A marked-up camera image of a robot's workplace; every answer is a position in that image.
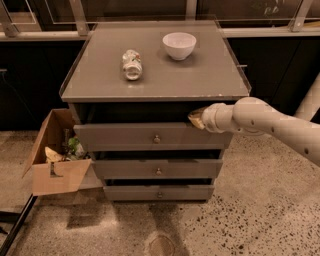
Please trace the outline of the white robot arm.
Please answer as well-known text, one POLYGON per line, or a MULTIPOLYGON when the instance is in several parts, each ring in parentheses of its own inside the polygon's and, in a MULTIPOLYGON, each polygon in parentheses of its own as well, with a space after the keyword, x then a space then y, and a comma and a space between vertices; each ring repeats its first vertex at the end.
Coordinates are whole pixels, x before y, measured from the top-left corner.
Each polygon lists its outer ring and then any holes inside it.
POLYGON ((244 97, 234 105, 215 103, 192 111, 191 123, 211 133, 269 134, 320 166, 320 125, 312 122, 320 108, 320 77, 300 103, 294 116, 277 111, 265 101, 244 97))

